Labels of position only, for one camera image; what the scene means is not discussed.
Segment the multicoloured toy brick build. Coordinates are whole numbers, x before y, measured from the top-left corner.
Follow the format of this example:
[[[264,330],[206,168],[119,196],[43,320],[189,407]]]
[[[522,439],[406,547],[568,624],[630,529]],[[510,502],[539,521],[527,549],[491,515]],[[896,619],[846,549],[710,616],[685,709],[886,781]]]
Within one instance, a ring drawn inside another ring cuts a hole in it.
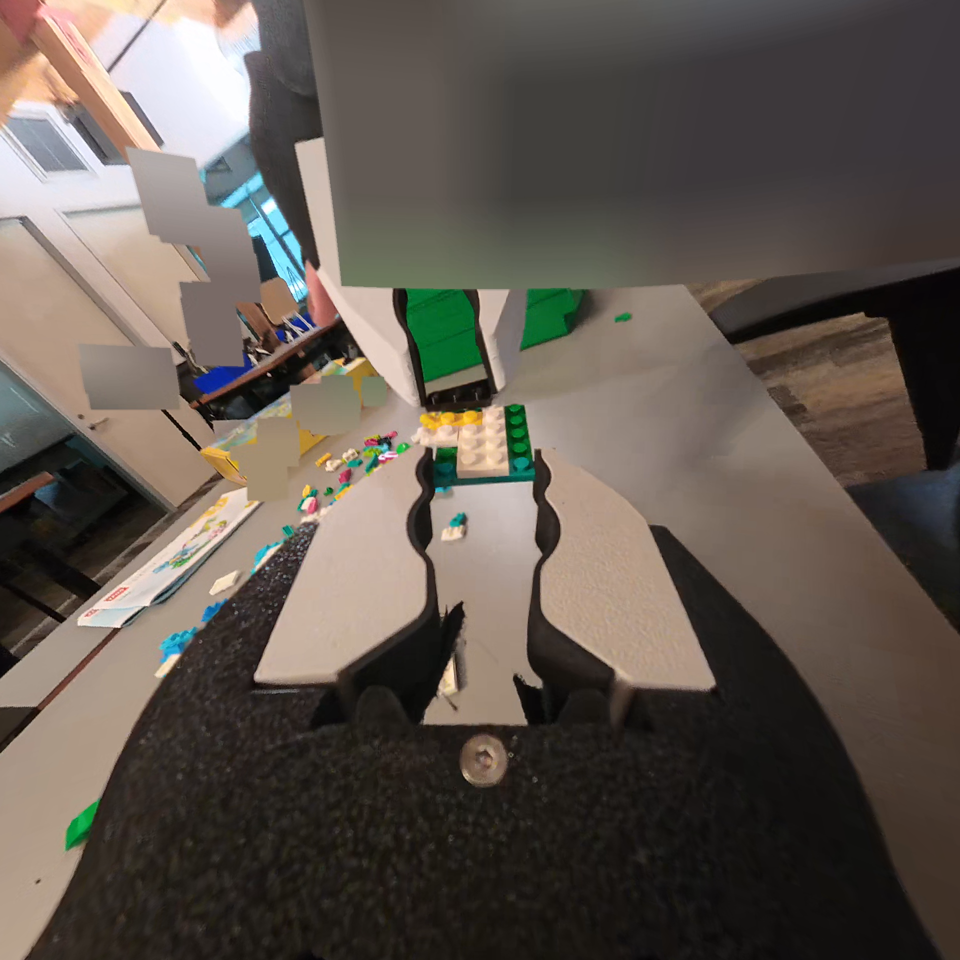
[[[536,477],[534,445],[522,404],[422,414],[411,443],[433,450],[437,490],[531,483]]]

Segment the yellow toy brick box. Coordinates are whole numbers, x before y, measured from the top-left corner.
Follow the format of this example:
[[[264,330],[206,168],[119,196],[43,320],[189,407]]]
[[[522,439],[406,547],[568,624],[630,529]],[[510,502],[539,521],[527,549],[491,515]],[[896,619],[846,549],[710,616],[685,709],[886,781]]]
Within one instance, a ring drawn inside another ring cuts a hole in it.
[[[314,372],[303,382],[303,385],[320,382],[323,378],[348,377],[353,380],[355,391],[360,393],[362,379],[375,377],[377,374],[372,363],[364,357],[358,357],[349,362],[338,359]],[[203,448],[200,454],[224,479],[241,483],[245,476],[235,460],[233,450],[257,440],[258,423],[261,420],[276,418],[286,418],[288,420],[292,418],[291,397],[288,392],[270,402],[261,411],[239,421],[222,436]]]

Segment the brown wooden table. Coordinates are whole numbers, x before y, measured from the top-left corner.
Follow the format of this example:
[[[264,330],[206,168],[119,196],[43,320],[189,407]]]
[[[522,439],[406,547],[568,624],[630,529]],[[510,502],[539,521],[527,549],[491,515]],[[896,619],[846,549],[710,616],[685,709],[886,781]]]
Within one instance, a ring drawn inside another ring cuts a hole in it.
[[[3,492],[0,500],[1,516],[11,510],[15,510],[22,503],[29,501],[40,489],[53,483],[55,477],[49,471],[42,471],[28,480],[14,486]]]

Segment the person's right hand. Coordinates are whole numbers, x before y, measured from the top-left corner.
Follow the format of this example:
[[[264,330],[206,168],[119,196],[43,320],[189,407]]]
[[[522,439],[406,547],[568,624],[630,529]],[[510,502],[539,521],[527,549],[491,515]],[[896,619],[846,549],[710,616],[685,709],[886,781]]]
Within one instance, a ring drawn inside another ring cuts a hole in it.
[[[307,288],[307,310],[313,324],[319,330],[329,329],[337,322],[339,311],[317,270],[306,259],[304,260],[304,280]]]

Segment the background wooden table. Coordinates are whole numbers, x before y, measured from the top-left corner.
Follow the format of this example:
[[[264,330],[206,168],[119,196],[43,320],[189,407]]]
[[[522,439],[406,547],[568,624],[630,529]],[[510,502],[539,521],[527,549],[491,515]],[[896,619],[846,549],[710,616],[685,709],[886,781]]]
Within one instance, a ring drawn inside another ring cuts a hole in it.
[[[238,391],[246,390],[248,384],[264,378],[279,377],[284,371],[301,369],[321,354],[341,356],[347,351],[348,345],[353,342],[354,337],[342,319],[337,320],[327,329],[310,327],[299,337],[290,342],[283,342],[269,356],[247,365],[247,367],[252,367],[252,370],[232,384],[204,396],[200,395],[196,389],[197,395],[186,399],[186,403],[191,409],[197,410],[204,405],[220,402],[221,399],[231,397]]]

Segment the blue toy brick cluster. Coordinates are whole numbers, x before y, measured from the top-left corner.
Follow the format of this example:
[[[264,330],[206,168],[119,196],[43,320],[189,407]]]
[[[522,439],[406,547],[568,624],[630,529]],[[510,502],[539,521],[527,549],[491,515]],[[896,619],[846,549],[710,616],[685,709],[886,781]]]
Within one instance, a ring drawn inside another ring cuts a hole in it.
[[[227,600],[221,600],[208,606],[203,611],[198,626],[187,630],[175,631],[164,638],[159,645],[161,663],[154,673],[156,679],[163,679],[172,671],[198,632],[210,623],[210,620],[214,618],[226,603]]]

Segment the white door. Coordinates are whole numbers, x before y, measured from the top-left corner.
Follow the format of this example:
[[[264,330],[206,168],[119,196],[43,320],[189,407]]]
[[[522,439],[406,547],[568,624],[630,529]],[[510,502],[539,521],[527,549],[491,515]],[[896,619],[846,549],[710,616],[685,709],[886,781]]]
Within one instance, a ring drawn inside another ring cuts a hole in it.
[[[52,253],[26,218],[1,225],[2,361],[78,437],[143,494],[180,506],[213,467],[159,411],[95,411],[83,385],[78,346],[135,342]]]

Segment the green toy brick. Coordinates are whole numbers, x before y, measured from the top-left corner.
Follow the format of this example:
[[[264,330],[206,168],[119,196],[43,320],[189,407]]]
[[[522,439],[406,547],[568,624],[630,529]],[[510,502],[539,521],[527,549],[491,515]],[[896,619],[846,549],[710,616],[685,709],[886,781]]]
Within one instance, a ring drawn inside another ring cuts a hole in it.
[[[65,852],[74,850],[87,842],[99,806],[100,799],[97,798],[68,823],[64,834]]]

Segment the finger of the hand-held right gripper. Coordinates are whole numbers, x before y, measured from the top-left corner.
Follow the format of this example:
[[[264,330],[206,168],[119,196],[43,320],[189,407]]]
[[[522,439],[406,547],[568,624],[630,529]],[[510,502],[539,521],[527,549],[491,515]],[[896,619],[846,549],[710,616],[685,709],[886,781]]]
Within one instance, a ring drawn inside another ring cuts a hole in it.
[[[486,392],[501,392],[516,376],[522,355],[525,290],[464,290],[473,314],[474,340]]]
[[[319,280],[378,374],[402,400],[421,410],[423,376],[411,353],[407,329],[397,316],[394,290],[342,282],[325,140],[299,142],[294,150],[319,259]]]

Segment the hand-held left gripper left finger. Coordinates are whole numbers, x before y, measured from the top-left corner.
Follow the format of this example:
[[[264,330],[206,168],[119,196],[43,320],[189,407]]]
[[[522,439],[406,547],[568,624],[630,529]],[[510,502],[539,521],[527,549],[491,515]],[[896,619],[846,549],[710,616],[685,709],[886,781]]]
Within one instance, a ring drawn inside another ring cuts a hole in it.
[[[457,650],[462,602],[441,610],[427,547],[431,453],[374,470],[318,522],[254,672],[265,690],[331,692],[342,714],[390,690],[424,720]]]

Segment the toy brick instruction booklet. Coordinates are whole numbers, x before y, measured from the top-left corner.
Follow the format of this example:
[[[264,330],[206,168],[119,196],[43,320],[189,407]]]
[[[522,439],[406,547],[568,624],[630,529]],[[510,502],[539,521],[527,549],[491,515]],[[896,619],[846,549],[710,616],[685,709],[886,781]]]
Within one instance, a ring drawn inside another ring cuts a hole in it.
[[[81,628],[122,628],[162,603],[261,505],[246,487],[222,495],[200,517],[77,616]]]

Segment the dark blue chair seat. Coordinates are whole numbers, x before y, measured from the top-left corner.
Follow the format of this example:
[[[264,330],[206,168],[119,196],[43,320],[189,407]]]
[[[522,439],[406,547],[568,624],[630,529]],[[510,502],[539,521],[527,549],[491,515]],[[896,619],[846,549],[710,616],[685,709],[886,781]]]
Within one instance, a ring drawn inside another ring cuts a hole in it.
[[[959,463],[846,492],[933,602],[958,621]]]

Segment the white air vent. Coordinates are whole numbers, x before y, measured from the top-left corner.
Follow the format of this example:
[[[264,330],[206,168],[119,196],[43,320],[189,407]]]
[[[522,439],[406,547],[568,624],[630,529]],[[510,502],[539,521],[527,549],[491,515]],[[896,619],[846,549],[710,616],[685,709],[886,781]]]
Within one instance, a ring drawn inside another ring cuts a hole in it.
[[[93,172],[66,136],[63,125],[49,112],[16,111],[3,126],[2,138],[42,182]]]

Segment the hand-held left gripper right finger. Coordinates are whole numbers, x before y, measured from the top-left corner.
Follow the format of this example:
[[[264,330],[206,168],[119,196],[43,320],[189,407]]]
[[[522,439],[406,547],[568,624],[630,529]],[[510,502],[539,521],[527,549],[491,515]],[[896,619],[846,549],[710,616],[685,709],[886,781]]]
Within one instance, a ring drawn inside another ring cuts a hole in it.
[[[554,448],[534,455],[539,551],[526,653],[541,682],[516,681],[532,722],[558,721],[586,691],[612,726],[650,693],[712,694],[716,679],[642,513]]]

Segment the stack of green storage bins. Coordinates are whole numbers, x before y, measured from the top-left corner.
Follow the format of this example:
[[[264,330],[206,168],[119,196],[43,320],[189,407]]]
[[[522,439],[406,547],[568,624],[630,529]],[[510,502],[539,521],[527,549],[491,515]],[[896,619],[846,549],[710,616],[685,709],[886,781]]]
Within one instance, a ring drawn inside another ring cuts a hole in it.
[[[522,351],[568,336],[585,294],[585,290],[571,288],[529,289]],[[425,382],[481,364],[473,311],[464,292],[408,290],[407,322]]]

